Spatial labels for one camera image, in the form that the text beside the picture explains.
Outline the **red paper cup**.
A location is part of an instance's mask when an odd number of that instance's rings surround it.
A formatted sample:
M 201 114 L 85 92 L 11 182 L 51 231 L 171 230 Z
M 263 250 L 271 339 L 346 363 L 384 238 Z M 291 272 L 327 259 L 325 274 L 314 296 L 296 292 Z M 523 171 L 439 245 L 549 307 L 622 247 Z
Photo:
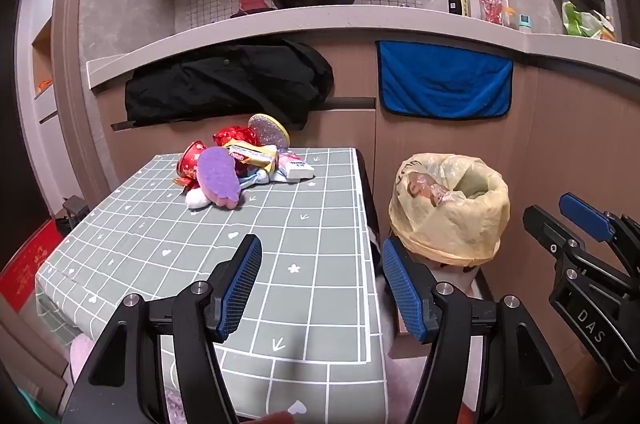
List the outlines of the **red paper cup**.
M 183 179 L 183 181 L 193 181 L 196 178 L 198 159 L 205 149 L 206 145 L 201 140 L 194 140 L 194 142 L 183 151 L 183 154 L 176 164 L 176 173 L 179 179 Z

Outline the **yellow round sponge pad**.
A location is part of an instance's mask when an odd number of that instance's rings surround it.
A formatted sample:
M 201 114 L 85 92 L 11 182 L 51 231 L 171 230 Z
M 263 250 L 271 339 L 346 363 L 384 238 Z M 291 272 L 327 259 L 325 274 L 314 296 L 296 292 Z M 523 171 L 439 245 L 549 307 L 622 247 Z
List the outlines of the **yellow round sponge pad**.
M 290 147 L 291 140 L 288 131 L 275 118 L 268 114 L 256 113 L 247 122 L 247 126 L 252 129 L 262 146 L 276 146 L 279 149 Z

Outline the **trash bin with yellow bag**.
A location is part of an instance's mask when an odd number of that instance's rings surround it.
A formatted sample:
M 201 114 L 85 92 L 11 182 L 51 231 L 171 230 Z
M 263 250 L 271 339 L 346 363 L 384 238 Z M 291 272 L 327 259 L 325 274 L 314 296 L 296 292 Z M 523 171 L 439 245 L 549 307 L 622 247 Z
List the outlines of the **trash bin with yellow bag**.
M 471 293 L 480 266 L 500 249 L 510 210 L 508 185 L 482 159 L 417 153 L 396 172 L 388 219 L 412 259 Z

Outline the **green grid tablecloth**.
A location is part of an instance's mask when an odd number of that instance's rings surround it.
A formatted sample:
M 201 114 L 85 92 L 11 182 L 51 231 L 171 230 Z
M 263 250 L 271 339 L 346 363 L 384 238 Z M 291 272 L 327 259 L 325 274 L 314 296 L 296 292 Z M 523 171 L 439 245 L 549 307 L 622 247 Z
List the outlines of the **green grid tablecloth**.
M 366 168 L 352 148 L 300 156 L 305 181 L 190 210 L 157 155 L 46 259 L 40 315 L 93 344 L 65 422 L 387 421 Z

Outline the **purple sponge pad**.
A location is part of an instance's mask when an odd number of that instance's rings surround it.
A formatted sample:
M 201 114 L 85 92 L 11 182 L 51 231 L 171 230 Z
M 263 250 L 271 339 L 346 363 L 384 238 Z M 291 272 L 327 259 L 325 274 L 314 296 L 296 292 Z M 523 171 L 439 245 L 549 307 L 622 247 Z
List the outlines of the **purple sponge pad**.
M 217 207 L 233 210 L 240 199 L 240 181 L 235 160 L 226 148 L 210 147 L 198 158 L 196 179 L 204 195 Z

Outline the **yellow white candy box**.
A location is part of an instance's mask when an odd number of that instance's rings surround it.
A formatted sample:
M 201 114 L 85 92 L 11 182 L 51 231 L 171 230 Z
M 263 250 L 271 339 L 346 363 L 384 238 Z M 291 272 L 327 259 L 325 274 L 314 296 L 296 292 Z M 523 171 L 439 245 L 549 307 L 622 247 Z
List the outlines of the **yellow white candy box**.
M 277 167 L 278 148 L 276 145 L 256 146 L 244 140 L 230 139 L 224 144 L 231 157 L 247 166 L 259 167 L 268 174 Z

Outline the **red crumpled plastic bag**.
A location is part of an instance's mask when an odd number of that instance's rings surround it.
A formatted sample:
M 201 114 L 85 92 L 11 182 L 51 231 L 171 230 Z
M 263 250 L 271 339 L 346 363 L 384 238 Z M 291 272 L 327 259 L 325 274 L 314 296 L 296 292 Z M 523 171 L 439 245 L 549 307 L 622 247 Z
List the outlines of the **red crumpled plastic bag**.
M 260 139 L 254 129 L 248 126 L 231 125 L 220 129 L 213 135 L 213 142 L 224 147 L 230 140 L 242 140 L 245 143 L 259 146 Z

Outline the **green plastic bag on counter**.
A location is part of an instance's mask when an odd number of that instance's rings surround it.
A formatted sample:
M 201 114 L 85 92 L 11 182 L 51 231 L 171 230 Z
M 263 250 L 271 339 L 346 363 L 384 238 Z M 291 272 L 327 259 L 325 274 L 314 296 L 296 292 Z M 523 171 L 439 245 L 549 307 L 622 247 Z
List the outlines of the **green plastic bag on counter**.
M 595 10 L 582 12 L 569 0 L 562 2 L 561 10 L 564 30 L 568 36 L 616 41 L 612 22 Z

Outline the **small teal timer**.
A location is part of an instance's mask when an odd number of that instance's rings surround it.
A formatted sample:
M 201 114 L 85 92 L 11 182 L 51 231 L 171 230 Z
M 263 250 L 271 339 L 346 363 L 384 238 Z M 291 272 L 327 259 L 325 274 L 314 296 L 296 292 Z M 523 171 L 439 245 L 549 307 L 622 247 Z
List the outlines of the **small teal timer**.
M 530 17 L 525 14 L 518 15 L 518 28 L 521 31 L 531 32 L 532 31 L 532 23 L 530 22 Z

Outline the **black jacket on counter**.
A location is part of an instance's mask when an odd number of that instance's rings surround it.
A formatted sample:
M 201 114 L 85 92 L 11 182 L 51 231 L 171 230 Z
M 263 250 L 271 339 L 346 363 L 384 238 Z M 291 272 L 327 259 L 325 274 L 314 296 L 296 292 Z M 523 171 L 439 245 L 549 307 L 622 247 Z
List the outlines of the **black jacket on counter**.
M 134 126 L 265 113 L 287 129 L 303 129 L 333 86 L 333 69 L 314 48 L 258 36 L 134 69 L 125 109 Z

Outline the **red box on floor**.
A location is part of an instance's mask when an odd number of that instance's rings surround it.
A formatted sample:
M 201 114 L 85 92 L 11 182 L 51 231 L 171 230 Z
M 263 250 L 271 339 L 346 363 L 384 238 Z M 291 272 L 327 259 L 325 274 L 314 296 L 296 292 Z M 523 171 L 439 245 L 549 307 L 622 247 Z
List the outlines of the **red box on floor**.
M 55 221 L 50 219 L 21 246 L 2 269 L 1 295 L 17 313 L 35 291 L 36 272 L 62 240 Z

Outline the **blue hanging towel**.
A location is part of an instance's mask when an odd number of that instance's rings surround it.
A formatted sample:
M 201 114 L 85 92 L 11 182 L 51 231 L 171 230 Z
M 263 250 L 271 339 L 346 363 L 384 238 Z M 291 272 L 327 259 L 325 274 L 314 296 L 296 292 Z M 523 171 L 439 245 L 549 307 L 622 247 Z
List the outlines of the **blue hanging towel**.
M 465 48 L 378 41 L 378 96 L 403 117 L 497 119 L 512 103 L 513 62 Z

